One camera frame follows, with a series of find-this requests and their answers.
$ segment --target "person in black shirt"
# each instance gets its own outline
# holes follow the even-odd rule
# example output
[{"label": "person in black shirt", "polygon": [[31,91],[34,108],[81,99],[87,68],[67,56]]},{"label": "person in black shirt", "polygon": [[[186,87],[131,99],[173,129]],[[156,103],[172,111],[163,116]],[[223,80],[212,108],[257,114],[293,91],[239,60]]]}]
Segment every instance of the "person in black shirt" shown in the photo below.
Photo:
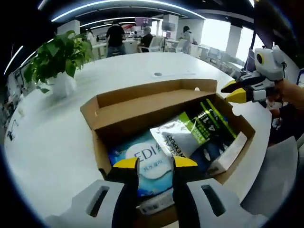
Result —
[{"label": "person in black shirt", "polygon": [[151,28],[145,27],[143,29],[144,37],[142,38],[141,43],[138,45],[138,52],[149,52],[148,48],[151,44],[151,41],[153,39],[153,36],[151,35]]},{"label": "person in black shirt", "polygon": [[125,55],[125,49],[123,45],[123,39],[125,39],[125,34],[123,28],[118,24],[117,20],[113,21],[113,25],[108,29],[106,33],[106,38],[108,41],[108,53],[107,58],[113,56],[114,51],[118,51],[120,55]]}]

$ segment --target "round table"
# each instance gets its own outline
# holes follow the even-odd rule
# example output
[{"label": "round table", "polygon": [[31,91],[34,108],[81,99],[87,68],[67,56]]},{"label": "round table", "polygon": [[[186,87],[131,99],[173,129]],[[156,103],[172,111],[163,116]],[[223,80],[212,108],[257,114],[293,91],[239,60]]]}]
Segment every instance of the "round table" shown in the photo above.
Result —
[{"label": "round table", "polygon": [[[217,68],[181,53],[139,53],[88,63],[76,71],[77,91],[56,100],[51,92],[34,90],[15,112],[16,136],[5,138],[5,154],[17,188],[41,217],[60,215],[72,198],[102,175],[95,162],[91,131],[79,111],[96,94],[128,86],[180,78],[211,78],[217,92],[232,78]],[[246,155],[224,186],[242,201],[261,168],[268,143],[271,114],[259,103],[234,104],[256,133]]]}]

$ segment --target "ceiling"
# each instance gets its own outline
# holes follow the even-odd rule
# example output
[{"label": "ceiling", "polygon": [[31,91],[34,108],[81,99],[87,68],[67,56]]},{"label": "ceiling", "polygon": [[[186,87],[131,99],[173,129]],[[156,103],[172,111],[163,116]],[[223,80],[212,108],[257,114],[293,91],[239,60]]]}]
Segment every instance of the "ceiling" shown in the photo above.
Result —
[{"label": "ceiling", "polygon": [[[7,10],[13,10],[14,20],[6,20],[7,34],[6,41],[3,45],[2,54],[4,61],[1,62],[0,70],[4,72],[8,62],[13,54],[24,46],[18,53],[16,58],[12,61],[10,67],[6,72],[6,76],[17,67],[43,42],[50,40],[56,28],[73,19],[80,21],[81,25],[97,20],[120,18],[120,17],[154,17],[161,14],[175,14],[180,18],[200,19],[201,17],[190,12],[174,8],[169,5],[157,4],[147,1],[114,1],[106,3],[91,5],[82,9],[71,12],[54,22],[52,19],[57,16],[75,9],[83,7],[89,3],[97,0],[44,0],[42,7],[38,10],[42,0],[27,0],[20,1],[18,4],[10,2]],[[230,21],[238,26],[247,26],[253,29],[253,24],[246,20],[228,16],[220,12],[229,12],[253,18],[254,8],[251,6],[249,0],[158,0],[168,4],[186,8],[206,18],[214,18]]]}]

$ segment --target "monitor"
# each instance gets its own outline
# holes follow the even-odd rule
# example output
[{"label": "monitor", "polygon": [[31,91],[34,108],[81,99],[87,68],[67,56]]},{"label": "monitor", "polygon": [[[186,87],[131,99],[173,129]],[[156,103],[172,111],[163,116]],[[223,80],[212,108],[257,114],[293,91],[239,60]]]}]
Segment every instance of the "monitor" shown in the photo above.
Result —
[{"label": "monitor", "polygon": [[151,27],[152,19],[151,18],[135,18],[135,24],[136,24],[136,26]]},{"label": "monitor", "polygon": [[163,21],[161,25],[163,31],[175,32],[175,24],[167,21]]},{"label": "monitor", "polygon": [[248,58],[247,58],[247,62],[246,62],[246,70],[249,72],[254,72],[256,70],[255,53],[250,48],[249,48]]}]

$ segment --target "blue package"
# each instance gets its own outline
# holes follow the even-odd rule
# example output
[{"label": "blue package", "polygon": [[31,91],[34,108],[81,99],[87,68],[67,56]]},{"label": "blue package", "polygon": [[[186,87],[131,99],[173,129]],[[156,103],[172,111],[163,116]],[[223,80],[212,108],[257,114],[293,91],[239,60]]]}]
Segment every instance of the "blue package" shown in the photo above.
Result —
[{"label": "blue package", "polygon": [[150,131],[136,139],[117,146],[108,153],[112,165],[122,159],[140,159],[137,195],[154,196],[172,187],[172,171],[169,158],[162,151]]}]

